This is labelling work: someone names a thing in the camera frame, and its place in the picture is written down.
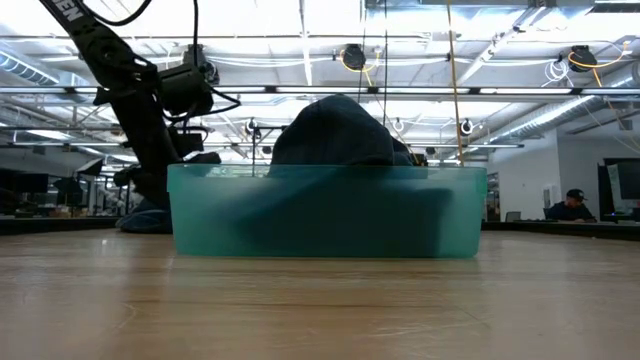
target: person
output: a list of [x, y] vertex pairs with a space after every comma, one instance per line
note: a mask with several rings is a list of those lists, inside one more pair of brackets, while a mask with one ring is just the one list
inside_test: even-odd
[[547, 218], [560, 221], [596, 222], [596, 218], [584, 205], [584, 192], [580, 189], [567, 191], [565, 201], [561, 201], [549, 209]]

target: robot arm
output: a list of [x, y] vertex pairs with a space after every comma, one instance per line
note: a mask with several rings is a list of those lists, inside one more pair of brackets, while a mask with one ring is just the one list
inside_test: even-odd
[[210, 113], [212, 92], [194, 63], [158, 72], [99, 22], [82, 0], [40, 0], [76, 44], [102, 86], [95, 105], [110, 103], [140, 163], [131, 174], [136, 190], [160, 207], [168, 206], [167, 166], [182, 161], [175, 128], [165, 125], [163, 109], [181, 117]]

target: table surface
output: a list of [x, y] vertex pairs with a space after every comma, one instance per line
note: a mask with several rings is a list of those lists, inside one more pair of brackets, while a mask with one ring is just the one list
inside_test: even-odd
[[485, 232], [470, 260], [176, 256], [0, 238], [2, 359], [638, 359], [640, 243]]

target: ceiling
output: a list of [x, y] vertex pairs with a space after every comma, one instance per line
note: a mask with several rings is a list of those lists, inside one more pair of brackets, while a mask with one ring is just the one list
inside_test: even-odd
[[[141, 2], [85, 1], [94, 11], [110, 19], [125, 18]], [[177, 3], [175, 0], [154, 0], [140, 18], [114, 31], [137, 54], [158, 64], [160, 69], [178, 65], [186, 46], [192, 42], [193, 9], [191, 2], [181, 1], [179, 6]], [[358, 72], [348, 71], [339, 57], [346, 44], [362, 44], [365, 34], [364, 49], [367, 66], [372, 67], [369, 72], [372, 85], [449, 86], [452, 69], [451, 62], [447, 61], [450, 44], [446, 7], [389, 0], [385, 19], [383, 3], [369, 0], [201, 0], [199, 43], [205, 46], [209, 60], [218, 68], [221, 85], [367, 86], [367, 80]], [[589, 1], [583, 5], [575, 1], [576, 6], [536, 13], [537, 18], [531, 25], [513, 33], [510, 30], [527, 11], [526, 1], [520, 5], [518, 2], [513, 5], [513, 1], [498, 1], [492, 2], [496, 4], [493, 6], [479, 6], [474, 1], [456, 3], [463, 5], [452, 9], [456, 74], [460, 78], [471, 72], [464, 86], [568, 86], [565, 79], [549, 81], [546, 71], [559, 54], [566, 56], [572, 45], [588, 45], [598, 60], [606, 63], [618, 58], [623, 41], [628, 41], [625, 56], [603, 68], [603, 76], [630, 64], [640, 52], [640, 40], [636, 37], [640, 15], [635, 13], [589, 13]], [[385, 29], [388, 32], [386, 51]], [[496, 45], [493, 54], [477, 69], [472, 69], [474, 60], [492, 45]], [[86, 80], [87, 84], [97, 85], [85, 63], [79, 60], [73, 42], [37, 0], [22, 0], [17, 6], [3, 8], [0, 46], [0, 50], [11, 52], [43, 71], [70, 72]], [[569, 72], [568, 77], [575, 86], [595, 84], [590, 72]], [[0, 70], [0, 85], [33, 84]], [[74, 117], [74, 106], [78, 106], [75, 102], [61, 102], [54, 97], [45, 99], [39, 95], [11, 97], [25, 106], [44, 103], [40, 105], [41, 110], [50, 113], [53, 119], [46, 121], [44, 116], [33, 119], [44, 125], [69, 124], [73, 119], [83, 119], [82, 126], [86, 127], [117, 124], [109, 108], [92, 113], [95, 108], [83, 105], [76, 108]], [[247, 95], [242, 98], [245, 105], [238, 109], [192, 121], [216, 130], [209, 136], [209, 142], [243, 141], [245, 139], [239, 135], [248, 119], [255, 118], [267, 125], [285, 125], [316, 98]], [[531, 99], [474, 101], [466, 98], [459, 103], [459, 113], [461, 118], [482, 125], [476, 131], [490, 133], [545, 103]], [[374, 117], [382, 119], [378, 101], [366, 99], [362, 106]], [[396, 97], [388, 101], [387, 114], [390, 119], [402, 122], [401, 133], [408, 142], [444, 143], [452, 141], [456, 135], [452, 123], [455, 107], [450, 98]], [[13, 123], [7, 118], [0, 121], [5, 125]], [[277, 134], [278, 131], [272, 133], [267, 142], [273, 141]], [[100, 141], [125, 139], [118, 132], [96, 132], [92, 136]], [[602, 136], [610, 134], [604, 131]]]

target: translucent plastic container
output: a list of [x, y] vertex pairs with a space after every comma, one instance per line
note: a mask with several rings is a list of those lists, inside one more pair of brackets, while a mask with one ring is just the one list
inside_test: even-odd
[[446, 257], [478, 251], [483, 168], [172, 165], [178, 254]]

